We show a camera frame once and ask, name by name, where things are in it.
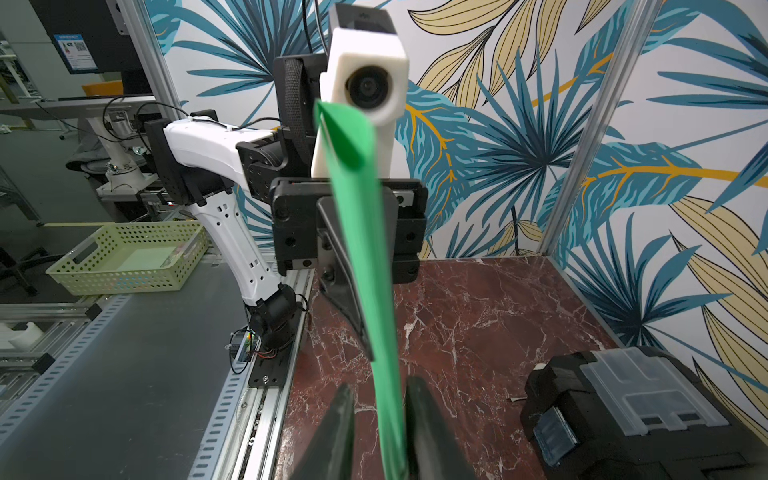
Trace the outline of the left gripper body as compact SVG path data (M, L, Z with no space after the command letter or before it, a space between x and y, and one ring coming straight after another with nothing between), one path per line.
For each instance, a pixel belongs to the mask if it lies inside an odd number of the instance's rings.
M397 202L387 211L388 246L392 251L392 281L416 280L418 254L426 233L428 189L417 179L388 179L383 186ZM270 190L273 240L278 271L312 268L318 260L317 203L332 194L328 179L277 178Z

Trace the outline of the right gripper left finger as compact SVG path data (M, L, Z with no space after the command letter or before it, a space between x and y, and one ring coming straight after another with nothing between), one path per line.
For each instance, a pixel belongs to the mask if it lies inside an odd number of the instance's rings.
M342 384L291 479L349 480L355 443L354 395Z

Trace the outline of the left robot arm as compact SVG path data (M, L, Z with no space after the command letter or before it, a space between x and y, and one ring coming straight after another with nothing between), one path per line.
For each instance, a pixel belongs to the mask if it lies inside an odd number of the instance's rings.
M146 125L161 180L220 249L244 305L246 333L273 355L295 337L291 270L321 290L374 364L396 356L392 288L419 272L428 191L391 174L408 90L406 55L281 57L286 124L240 130L213 114Z

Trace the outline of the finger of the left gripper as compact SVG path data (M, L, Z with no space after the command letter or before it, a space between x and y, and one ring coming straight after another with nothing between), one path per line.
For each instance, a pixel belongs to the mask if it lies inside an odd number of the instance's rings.
M360 350L367 360L373 361L360 295L332 196L322 196L317 200L316 227L320 293L345 318Z

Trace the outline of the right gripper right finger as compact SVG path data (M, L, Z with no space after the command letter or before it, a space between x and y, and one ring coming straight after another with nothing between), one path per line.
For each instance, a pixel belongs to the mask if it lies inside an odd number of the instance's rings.
M474 470L448 428L426 381L410 376L405 394L408 479L473 479Z

